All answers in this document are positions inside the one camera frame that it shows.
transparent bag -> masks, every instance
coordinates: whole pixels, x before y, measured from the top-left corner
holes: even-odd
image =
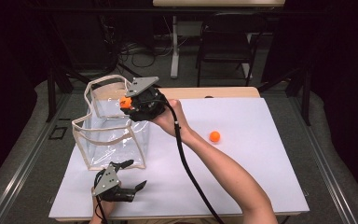
[[[134,122],[119,106],[130,82],[120,75],[91,81],[84,99],[85,117],[72,121],[73,135],[89,170],[102,170],[110,161],[134,160],[128,168],[145,168],[149,122]]]

orange object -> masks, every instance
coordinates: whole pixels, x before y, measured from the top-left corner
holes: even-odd
[[[213,131],[209,134],[209,139],[212,142],[218,142],[220,140],[220,133],[217,131]]]
[[[131,98],[130,97],[125,97],[125,96],[122,96],[120,98],[120,107],[121,108],[124,108],[124,109],[130,109],[131,108]]]

white tabletop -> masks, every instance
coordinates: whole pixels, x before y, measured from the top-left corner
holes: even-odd
[[[241,164],[270,197],[276,214],[309,211],[282,140],[262,98],[181,100],[189,124],[205,138],[217,130],[216,147]],[[205,195],[219,215],[238,215],[240,208],[226,194],[200,159],[184,146],[187,162]],[[120,170],[122,188],[147,180],[133,203],[119,203],[111,217],[205,217],[210,211],[197,193],[180,161],[176,142],[158,126],[150,126],[146,169]],[[74,148],[65,177],[49,217],[58,220],[90,219],[90,188],[96,172],[88,171]]]
[[[155,7],[283,7],[285,0],[153,0]]]

gray carpet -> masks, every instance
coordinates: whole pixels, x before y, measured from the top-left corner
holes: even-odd
[[[264,45],[262,44],[256,57],[257,63],[251,86],[261,85],[259,80],[268,54],[270,39],[268,37],[264,40]],[[123,63],[144,77],[159,76],[158,84],[161,87],[194,87],[197,74],[195,69],[196,52],[197,47],[191,40],[187,40],[181,46],[179,78],[177,79],[170,78],[170,56],[158,56],[153,59],[150,56],[138,54],[133,57],[133,61],[129,56]],[[147,65],[152,62],[153,64],[147,67],[135,66],[135,64]],[[208,72],[205,66],[206,70],[203,71],[203,74],[240,72],[235,71],[235,66],[234,68],[226,66],[224,70],[218,70],[218,68]],[[123,76],[131,77],[125,71]],[[0,170],[0,204],[5,204],[5,206],[0,206],[0,223],[56,223],[55,220],[48,218],[48,213],[75,145],[70,120],[81,117],[86,111],[81,95],[86,85],[75,79],[72,81],[76,86],[76,91],[71,95],[62,95],[59,91],[57,92],[62,99],[62,110],[59,110],[55,120],[47,125],[45,125],[48,113],[47,85],[42,83],[36,88],[39,98],[34,114]],[[222,84],[222,82],[205,81],[202,84],[220,86],[237,83]],[[312,94],[310,102],[311,126],[304,128],[303,121],[298,116],[296,99],[287,98],[282,93],[285,86],[286,83],[281,83],[262,93],[262,97],[268,103],[282,142],[310,206],[310,212],[290,217],[286,223],[358,223],[358,185],[331,144],[330,132],[324,117],[323,102]],[[60,132],[67,128],[63,139],[48,139],[54,128],[56,128],[56,132],[51,136],[52,138],[60,135]],[[332,197],[332,190],[326,184],[328,181],[317,162],[314,152],[315,144],[309,137],[310,131],[314,133],[318,143],[317,147],[323,151],[355,221],[347,222],[345,218],[342,218],[340,209],[337,209],[337,202]],[[33,149],[36,147],[39,148],[38,153],[33,153]],[[13,180],[13,176],[16,177],[16,172],[22,167],[24,160],[29,157],[32,157],[32,161],[34,161],[28,167],[30,172],[23,177],[25,181],[20,182],[17,189],[13,190],[10,181]],[[14,192],[12,197],[3,199],[2,195],[5,195],[10,189]]]

desk in background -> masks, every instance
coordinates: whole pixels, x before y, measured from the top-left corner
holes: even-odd
[[[285,0],[153,0],[155,7],[283,7]],[[200,27],[198,24],[189,25],[193,30]],[[179,66],[179,48],[178,48],[178,21],[177,17],[173,16],[172,20],[172,67],[171,78],[178,78]],[[243,65],[242,69],[246,74],[248,65]]]
[[[264,99],[255,88],[160,89],[182,99],[188,122],[201,136],[218,130],[217,147],[241,164],[270,197],[277,215],[297,215],[309,208]],[[220,187],[200,159],[184,146],[186,159],[214,210],[238,216],[240,208]],[[124,188],[147,180],[133,203],[119,203],[114,219],[211,217],[180,161],[176,141],[157,125],[150,126],[146,168],[122,170]],[[92,216],[90,188],[96,172],[88,171],[74,148],[49,216],[59,221]]]

